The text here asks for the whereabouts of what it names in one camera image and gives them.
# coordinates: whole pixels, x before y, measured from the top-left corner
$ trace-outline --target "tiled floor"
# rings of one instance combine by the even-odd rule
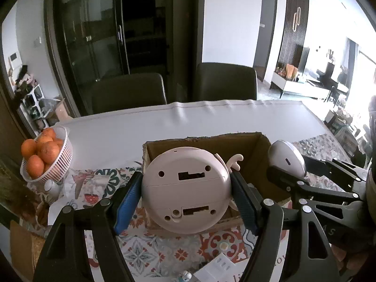
[[[279,100],[281,93],[276,89],[269,89],[270,85],[257,79],[257,99],[258,100]],[[333,108],[332,102],[315,100],[310,97],[303,97],[296,94],[284,93],[281,100],[302,101],[319,119],[325,119],[328,111]]]

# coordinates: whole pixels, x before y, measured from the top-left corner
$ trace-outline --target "door handle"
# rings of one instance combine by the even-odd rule
[[[123,33],[121,31],[121,25],[118,25],[117,36],[118,36],[118,40],[120,41],[121,45],[123,45]]]

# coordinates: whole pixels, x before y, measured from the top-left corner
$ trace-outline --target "white plastic basket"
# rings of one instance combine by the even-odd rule
[[[20,173],[23,179],[25,179],[25,181],[33,183],[38,182],[44,185],[47,180],[51,179],[56,183],[60,183],[65,173],[68,171],[69,165],[73,157],[73,147],[68,138],[68,131],[63,126],[54,126],[53,129],[56,133],[56,137],[64,141],[63,147],[61,148],[58,157],[56,158],[54,163],[51,164],[50,168],[41,177],[34,180],[31,179],[29,173],[26,170],[27,160],[25,160],[24,158],[22,160]]]

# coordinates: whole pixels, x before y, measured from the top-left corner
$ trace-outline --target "brown cardboard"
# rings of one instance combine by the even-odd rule
[[[185,139],[146,142],[143,145],[142,170],[145,172],[150,162],[158,155],[175,147],[191,146],[205,149],[212,154],[218,153],[224,162],[227,162],[235,154],[242,154],[244,160],[238,163],[240,165],[240,173],[245,181],[252,183],[263,198],[273,199],[280,205],[283,205],[289,199],[289,195],[266,178],[266,169],[268,168],[267,153],[270,145],[268,138],[259,132],[230,133],[214,137],[187,137]],[[200,233],[228,229],[242,223],[239,212],[229,207],[217,224]],[[150,233],[159,236],[177,236],[177,234],[157,225],[148,215],[146,227]]]
[[[15,221],[11,221],[12,265],[30,281],[33,280],[35,266],[44,242],[44,238],[27,231]]]

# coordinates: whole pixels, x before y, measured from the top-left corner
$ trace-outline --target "wood slat panel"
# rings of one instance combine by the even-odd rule
[[[294,32],[294,13],[297,12],[298,7],[301,8],[300,25]],[[295,67],[299,66],[307,31],[308,11],[309,0],[286,0],[285,26],[277,61],[278,67],[284,67],[287,63]]]

